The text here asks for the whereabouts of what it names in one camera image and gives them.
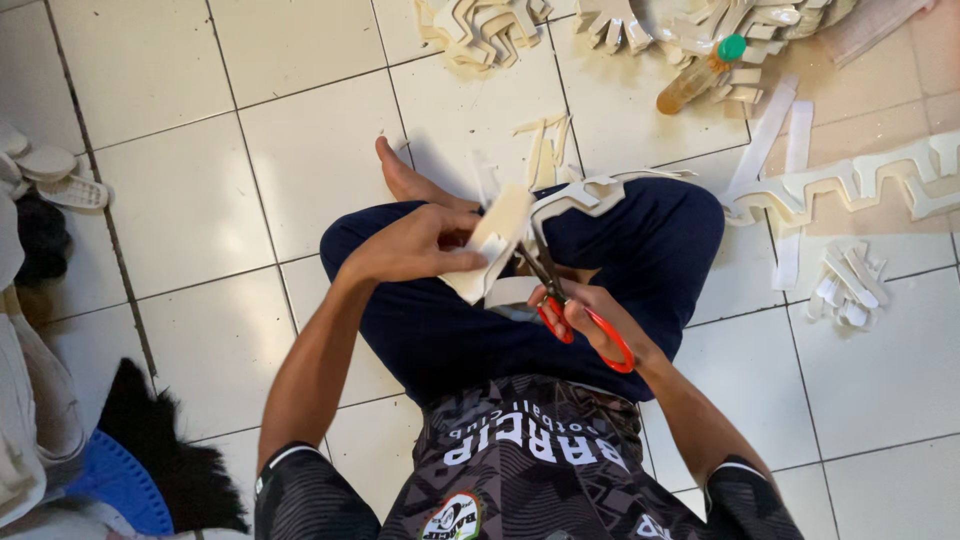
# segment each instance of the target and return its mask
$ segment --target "scissor handle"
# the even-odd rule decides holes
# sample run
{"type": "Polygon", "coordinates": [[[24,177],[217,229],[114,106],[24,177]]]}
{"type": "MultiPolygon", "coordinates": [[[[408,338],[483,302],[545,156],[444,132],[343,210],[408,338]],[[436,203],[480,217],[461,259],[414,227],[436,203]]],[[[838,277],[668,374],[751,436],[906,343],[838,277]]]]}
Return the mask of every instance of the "scissor handle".
{"type": "Polygon", "coordinates": [[[616,345],[617,349],[620,350],[620,353],[623,355],[623,358],[626,360],[626,362],[614,362],[603,355],[600,355],[600,358],[602,358],[603,361],[606,362],[607,365],[617,373],[630,373],[634,371],[634,366],[636,365],[634,352],[631,351],[630,347],[627,346],[627,342],[624,341],[623,337],[620,336],[620,332],[616,331],[616,328],[607,322],[607,319],[601,317],[593,309],[590,309],[586,306],[584,306],[584,309],[587,311],[587,315],[590,316],[590,319],[593,320],[593,324],[600,327],[600,330],[602,330],[603,333],[605,333],[613,342],[613,344],[616,345]]]}
{"type": "Polygon", "coordinates": [[[560,302],[557,301],[556,298],[552,296],[546,297],[543,300],[543,302],[541,302],[537,306],[537,313],[540,314],[540,320],[543,321],[543,324],[546,325],[546,327],[550,329],[550,331],[554,335],[557,336],[557,339],[561,340],[563,343],[567,345],[569,345],[570,343],[573,343],[573,327],[571,327],[570,324],[566,322],[566,317],[564,317],[564,307],[560,304],[560,302]],[[546,302],[546,304],[550,307],[550,310],[553,311],[555,315],[557,315],[557,318],[560,319],[560,324],[564,325],[564,328],[566,329],[566,332],[564,332],[564,337],[558,336],[557,329],[554,328],[552,324],[550,324],[550,319],[547,318],[546,312],[544,312],[543,310],[544,302],[546,302]]]}

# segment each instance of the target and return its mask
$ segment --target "blue plastic object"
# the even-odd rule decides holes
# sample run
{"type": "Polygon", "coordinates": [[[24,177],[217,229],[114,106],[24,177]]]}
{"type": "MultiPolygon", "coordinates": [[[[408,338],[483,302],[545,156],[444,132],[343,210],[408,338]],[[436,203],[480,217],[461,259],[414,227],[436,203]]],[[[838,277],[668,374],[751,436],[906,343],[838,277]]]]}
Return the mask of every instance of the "blue plastic object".
{"type": "Polygon", "coordinates": [[[113,437],[94,430],[86,443],[84,472],[64,488],[116,508],[134,530],[147,536],[170,536],[174,522],[154,479],[113,437]]]}

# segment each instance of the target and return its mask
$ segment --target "navy pants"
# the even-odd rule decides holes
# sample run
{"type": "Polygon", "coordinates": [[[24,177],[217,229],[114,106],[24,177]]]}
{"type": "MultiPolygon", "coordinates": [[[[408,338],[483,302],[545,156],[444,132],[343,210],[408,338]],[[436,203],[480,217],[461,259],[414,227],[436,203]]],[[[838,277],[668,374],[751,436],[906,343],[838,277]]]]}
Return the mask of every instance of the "navy pants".
{"type": "MultiPolygon", "coordinates": [[[[544,221],[543,233],[558,264],[601,268],[590,284],[606,287],[673,361],[720,245],[723,210],[701,187],[675,180],[638,179],[625,190],[600,217],[570,210],[544,221]]],[[[320,244],[330,280],[364,240],[422,204],[392,203],[338,219],[320,244]]],[[[360,333],[420,406],[524,373],[589,384],[631,402],[653,399],[637,373],[614,372],[582,334],[565,345],[543,325],[468,305],[437,278],[379,285],[360,333]]]]}

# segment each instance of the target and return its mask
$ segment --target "green bottle cap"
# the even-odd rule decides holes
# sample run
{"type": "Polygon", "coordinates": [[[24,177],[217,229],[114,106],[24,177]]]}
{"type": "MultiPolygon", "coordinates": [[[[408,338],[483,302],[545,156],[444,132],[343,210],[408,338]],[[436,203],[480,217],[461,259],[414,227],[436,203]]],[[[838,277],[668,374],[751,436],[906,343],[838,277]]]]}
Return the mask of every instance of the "green bottle cap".
{"type": "Polygon", "coordinates": [[[747,40],[740,34],[732,34],[724,37],[723,41],[720,41],[720,46],[717,47],[717,56],[720,57],[722,61],[731,62],[740,58],[740,56],[743,55],[743,51],[746,50],[747,40]]]}

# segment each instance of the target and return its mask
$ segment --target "hand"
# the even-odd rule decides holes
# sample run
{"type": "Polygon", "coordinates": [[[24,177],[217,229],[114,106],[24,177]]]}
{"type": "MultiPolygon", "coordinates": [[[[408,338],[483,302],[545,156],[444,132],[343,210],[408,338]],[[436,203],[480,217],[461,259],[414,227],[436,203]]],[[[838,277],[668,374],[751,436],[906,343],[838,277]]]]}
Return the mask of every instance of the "hand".
{"type": "MultiPolygon", "coordinates": [[[[639,369],[645,358],[656,353],[661,356],[663,352],[647,336],[646,332],[636,323],[634,317],[627,312],[614,298],[610,292],[603,287],[593,285],[582,285],[570,280],[560,279],[561,286],[564,288],[567,302],[564,306],[564,318],[574,330],[579,331],[587,337],[590,346],[603,357],[613,361],[623,361],[623,355],[617,346],[609,337],[598,327],[587,314],[585,307],[589,307],[598,315],[607,319],[616,331],[620,333],[623,340],[634,352],[636,367],[639,369]]],[[[530,307],[539,304],[546,296],[546,287],[538,285],[534,289],[527,305],[530,307]]],[[[557,337],[562,338],[566,333],[566,327],[560,324],[559,317],[550,309],[545,309],[547,319],[556,331],[557,337]]]]}
{"type": "Polygon", "coordinates": [[[480,221],[475,213],[423,205],[374,234],[353,251],[341,274],[357,280],[407,282],[447,272],[483,268],[478,252],[452,250],[466,244],[480,221]]]}

